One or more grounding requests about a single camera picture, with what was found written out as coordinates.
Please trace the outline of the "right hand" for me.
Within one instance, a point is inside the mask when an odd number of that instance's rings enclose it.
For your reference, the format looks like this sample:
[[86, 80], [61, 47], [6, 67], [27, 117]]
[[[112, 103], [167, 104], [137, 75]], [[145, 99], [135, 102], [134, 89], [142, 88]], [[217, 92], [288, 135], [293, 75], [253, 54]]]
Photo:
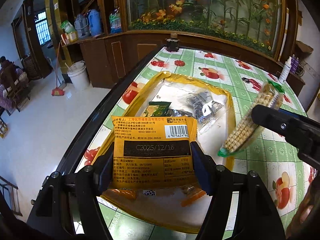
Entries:
[[319, 173], [287, 227], [286, 239], [319, 239]]

